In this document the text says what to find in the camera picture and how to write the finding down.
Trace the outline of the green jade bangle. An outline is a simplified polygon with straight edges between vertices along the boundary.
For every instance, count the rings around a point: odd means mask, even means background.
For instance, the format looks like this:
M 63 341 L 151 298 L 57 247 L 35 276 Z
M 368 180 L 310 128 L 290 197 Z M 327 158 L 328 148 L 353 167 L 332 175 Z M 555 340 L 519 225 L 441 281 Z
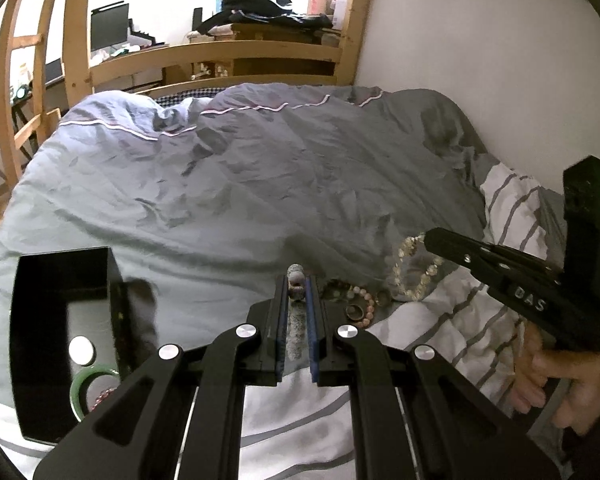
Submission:
M 120 385 L 120 374 L 106 365 L 92 365 L 73 377 L 69 389 L 71 411 L 78 422 L 110 396 Z

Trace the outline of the pile of dark clothes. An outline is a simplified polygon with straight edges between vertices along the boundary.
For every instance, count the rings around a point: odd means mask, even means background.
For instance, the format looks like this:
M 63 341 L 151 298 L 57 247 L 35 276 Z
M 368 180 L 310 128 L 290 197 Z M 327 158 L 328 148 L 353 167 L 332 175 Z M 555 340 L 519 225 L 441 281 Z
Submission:
M 300 30 L 332 28 L 332 20 L 324 13 L 299 14 L 274 0 L 221 0 L 221 10 L 194 27 L 193 31 L 210 36 L 212 28 L 237 23 Z

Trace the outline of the wooden ladder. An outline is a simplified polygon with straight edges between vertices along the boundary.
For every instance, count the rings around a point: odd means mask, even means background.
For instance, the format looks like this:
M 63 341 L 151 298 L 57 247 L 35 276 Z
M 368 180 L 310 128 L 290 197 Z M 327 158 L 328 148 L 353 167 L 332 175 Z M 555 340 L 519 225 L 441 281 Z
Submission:
M 38 148 L 58 125 L 60 109 L 46 106 L 46 52 L 50 21 L 55 0 L 43 0 L 38 29 L 32 35 L 16 35 L 17 18 L 22 0 L 6 0 L 0 28 L 0 157 L 4 187 L 12 190 L 22 176 L 22 151 L 27 142 Z M 12 84 L 12 54 L 30 50 L 33 67 L 26 70 L 15 86 Z M 19 102 L 17 94 L 31 99 L 32 117 L 22 127 L 14 126 L 12 104 Z

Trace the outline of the black jewelry box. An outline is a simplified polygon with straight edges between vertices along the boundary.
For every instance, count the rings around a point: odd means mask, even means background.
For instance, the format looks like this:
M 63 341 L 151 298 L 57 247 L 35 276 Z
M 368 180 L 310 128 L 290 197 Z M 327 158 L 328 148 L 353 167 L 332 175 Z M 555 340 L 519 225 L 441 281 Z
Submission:
M 44 444 L 87 414 L 81 372 L 125 378 L 137 368 L 131 306 L 110 248 L 19 258 L 8 357 L 20 431 Z

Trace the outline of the wooden bunk bed frame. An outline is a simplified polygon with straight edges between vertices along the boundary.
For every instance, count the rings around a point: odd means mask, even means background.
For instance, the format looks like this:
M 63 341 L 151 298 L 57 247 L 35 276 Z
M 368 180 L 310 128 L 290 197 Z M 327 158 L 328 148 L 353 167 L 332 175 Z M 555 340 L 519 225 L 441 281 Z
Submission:
M 332 64 L 330 75 L 317 74 L 254 74 L 196 79 L 150 89 L 151 96 L 182 92 L 188 89 L 227 87 L 242 82 L 266 84 L 326 84 L 326 86 L 350 86 L 355 81 L 358 57 L 370 0 L 347 0 L 339 44 L 336 47 L 321 44 L 300 44 L 273 40 L 225 40 L 180 44 L 160 47 L 123 55 L 92 67 L 90 65 L 90 17 L 88 0 L 66 0 L 64 18 L 64 62 L 66 95 L 68 104 L 75 106 L 94 93 L 101 84 L 125 76 L 131 76 L 154 68 L 187 65 L 204 62 L 235 62 L 265 60 L 322 62 Z

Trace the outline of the white grey striped sheet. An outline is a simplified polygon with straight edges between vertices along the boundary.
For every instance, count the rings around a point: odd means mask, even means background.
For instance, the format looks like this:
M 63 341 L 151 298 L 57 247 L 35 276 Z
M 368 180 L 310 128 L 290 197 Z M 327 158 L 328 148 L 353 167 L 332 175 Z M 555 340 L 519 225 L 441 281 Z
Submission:
M 138 339 L 184 349 L 243 321 L 291 263 L 385 285 L 401 240 L 432 226 L 562 263 L 562 196 L 503 164 L 469 170 L 468 179 L 462 170 L 458 178 L 445 169 L 291 166 L 209 158 L 142 188 L 65 170 L 68 185 L 46 197 L 50 180 L 25 177 L 0 229 L 0 437 L 14 404 L 8 322 L 21 255 L 110 246 L 123 276 L 148 285 L 148 299 L 135 300 Z M 521 319 L 467 270 L 445 263 L 438 272 L 424 299 L 390 301 L 370 332 L 394 348 L 430 344 L 504 408 Z M 275 389 L 247 390 L 238 478 L 353 479 L 349 393 L 313 385 L 306 350 L 285 375 Z

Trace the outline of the black computer monitor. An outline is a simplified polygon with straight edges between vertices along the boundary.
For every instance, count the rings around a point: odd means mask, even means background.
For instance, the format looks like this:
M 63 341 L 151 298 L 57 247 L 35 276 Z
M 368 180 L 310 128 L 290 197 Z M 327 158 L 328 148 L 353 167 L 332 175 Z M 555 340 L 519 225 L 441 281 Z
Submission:
M 123 1 L 91 12 L 91 51 L 124 44 L 129 35 L 129 5 Z

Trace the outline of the grey blue duvet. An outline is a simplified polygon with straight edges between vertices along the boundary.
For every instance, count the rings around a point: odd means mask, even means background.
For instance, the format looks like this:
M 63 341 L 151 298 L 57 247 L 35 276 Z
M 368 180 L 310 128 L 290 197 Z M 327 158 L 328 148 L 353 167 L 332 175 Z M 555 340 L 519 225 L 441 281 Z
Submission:
M 404 237 L 478 238 L 494 165 L 431 90 L 242 84 L 163 107 L 93 94 L 29 162 L 0 226 L 0 402 L 23 255 L 108 246 L 134 292 L 141 356 L 206 344 L 300 263 L 378 288 Z

